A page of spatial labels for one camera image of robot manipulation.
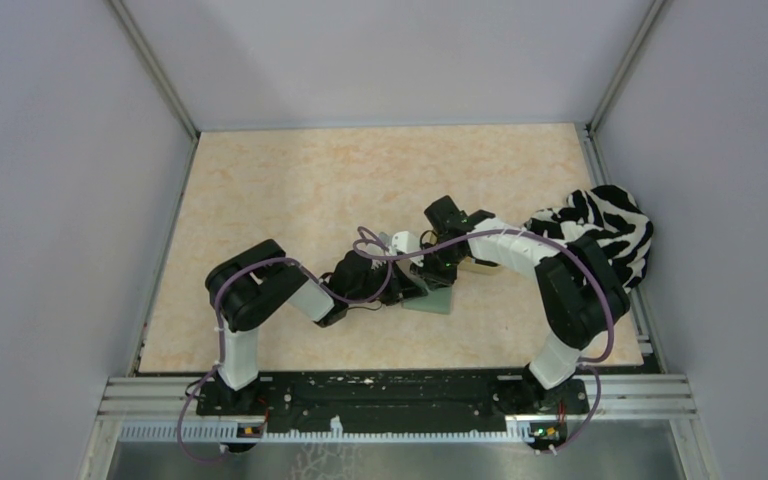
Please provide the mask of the green card holder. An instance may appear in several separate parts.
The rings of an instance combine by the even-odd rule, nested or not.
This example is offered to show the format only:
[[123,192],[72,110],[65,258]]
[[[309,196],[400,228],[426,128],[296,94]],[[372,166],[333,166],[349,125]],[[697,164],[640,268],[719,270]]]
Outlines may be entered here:
[[421,283],[423,295],[405,300],[401,303],[403,309],[423,313],[450,315],[453,309],[453,288],[435,287]]

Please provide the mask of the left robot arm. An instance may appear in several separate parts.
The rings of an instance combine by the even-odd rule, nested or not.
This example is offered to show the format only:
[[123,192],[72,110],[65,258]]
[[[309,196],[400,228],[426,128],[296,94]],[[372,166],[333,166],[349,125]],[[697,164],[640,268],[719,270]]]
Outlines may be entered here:
[[220,399],[237,414],[252,411],[260,399],[258,329],[282,306],[290,305],[325,328],[354,305],[391,306],[428,295],[396,264],[347,252],[334,269],[315,277],[273,239],[220,263],[205,278],[209,303],[217,314],[220,351],[215,377]]

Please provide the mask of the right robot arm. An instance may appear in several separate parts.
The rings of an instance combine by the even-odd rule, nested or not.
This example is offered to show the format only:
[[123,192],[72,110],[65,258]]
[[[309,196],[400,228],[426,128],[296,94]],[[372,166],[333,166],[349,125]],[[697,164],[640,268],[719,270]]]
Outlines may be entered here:
[[468,258],[536,281],[550,333],[526,367],[523,398],[536,412],[550,411],[584,350],[601,333],[612,332],[630,309],[606,254],[590,237],[552,240],[485,210],[468,214],[450,196],[435,200],[424,215],[437,243],[423,244],[426,252],[411,270],[431,289],[453,286]]

